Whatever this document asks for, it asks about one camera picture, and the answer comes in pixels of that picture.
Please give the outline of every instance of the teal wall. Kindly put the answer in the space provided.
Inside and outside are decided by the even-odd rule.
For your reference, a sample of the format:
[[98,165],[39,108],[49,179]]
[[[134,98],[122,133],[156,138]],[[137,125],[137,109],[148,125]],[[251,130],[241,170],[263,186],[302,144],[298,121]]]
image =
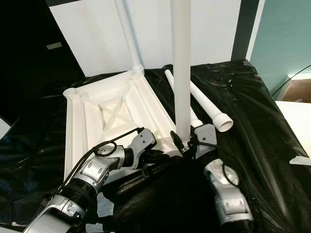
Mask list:
[[311,64],[311,0],[265,1],[250,62],[270,91]]

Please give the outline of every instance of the white vertical pole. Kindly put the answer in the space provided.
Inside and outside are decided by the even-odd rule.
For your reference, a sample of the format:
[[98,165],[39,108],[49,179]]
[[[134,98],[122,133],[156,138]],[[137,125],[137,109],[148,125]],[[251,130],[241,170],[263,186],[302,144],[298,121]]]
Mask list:
[[133,33],[131,30],[131,26],[129,23],[129,18],[128,18],[129,16],[126,13],[126,10],[124,7],[124,2],[123,2],[123,0],[115,0],[115,4],[116,4],[117,10],[118,10],[119,19],[121,22],[121,26],[123,29],[124,36],[125,36],[126,44],[127,44],[128,50],[130,52],[130,56],[132,58],[132,63],[133,63],[132,70],[143,72],[143,67],[142,67],[142,64],[140,63],[140,60],[139,60],[137,47],[136,47],[134,37],[133,37]]
[[190,0],[171,0],[176,133],[190,135]]
[[[165,71],[165,75],[166,75],[167,80],[169,81],[169,84],[170,84],[170,86],[172,88],[172,91],[175,92],[174,91],[174,77],[173,77],[173,75],[172,75],[172,73],[170,72],[169,69],[167,69]],[[198,119],[198,117],[196,116],[194,110],[191,107],[190,107],[190,124],[193,127],[198,127],[198,126],[203,125],[202,121],[200,121]]]

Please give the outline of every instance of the white plastic stand base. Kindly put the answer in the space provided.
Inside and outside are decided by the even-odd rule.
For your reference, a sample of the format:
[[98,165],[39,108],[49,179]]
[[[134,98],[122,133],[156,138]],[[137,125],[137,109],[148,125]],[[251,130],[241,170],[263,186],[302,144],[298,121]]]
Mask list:
[[[125,73],[64,91],[67,98],[65,177],[93,146],[136,127],[150,129],[154,149],[180,155],[170,136],[175,125],[141,72]],[[116,141],[127,147],[137,133]],[[112,171],[106,181],[117,180],[134,171]]]

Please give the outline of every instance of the metal bracket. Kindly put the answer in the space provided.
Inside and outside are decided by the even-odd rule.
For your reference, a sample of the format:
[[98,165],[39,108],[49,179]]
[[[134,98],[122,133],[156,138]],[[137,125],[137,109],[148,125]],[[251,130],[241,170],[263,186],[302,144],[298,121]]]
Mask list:
[[156,145],[156,138],[153,133],[148,129],[143,129],[137,136],[134,137],[132,143],[128,146],[131,148],[134,154],[133,165],[130,167],[131,170],[137,168],[139,163],[139,158],[141,154],[148,147],[152,147]]
[[[194,133],[196,134],[199,142],[210,143],[213,145],[217,144],[215,126],[211,124],[206,124],[195,128]],[[202,155],[214,149],[215,149],[214,147],[198,145],[195,154],[195,159],[200,158]]]

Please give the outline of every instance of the pipe end cap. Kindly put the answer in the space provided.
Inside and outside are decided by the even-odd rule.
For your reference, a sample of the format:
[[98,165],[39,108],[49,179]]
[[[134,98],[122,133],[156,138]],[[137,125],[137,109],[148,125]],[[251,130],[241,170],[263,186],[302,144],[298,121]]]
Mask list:
[[214,117],[213,125],[219,132],[225,132],[231,129],[233,120],[226,113],[220,113]]

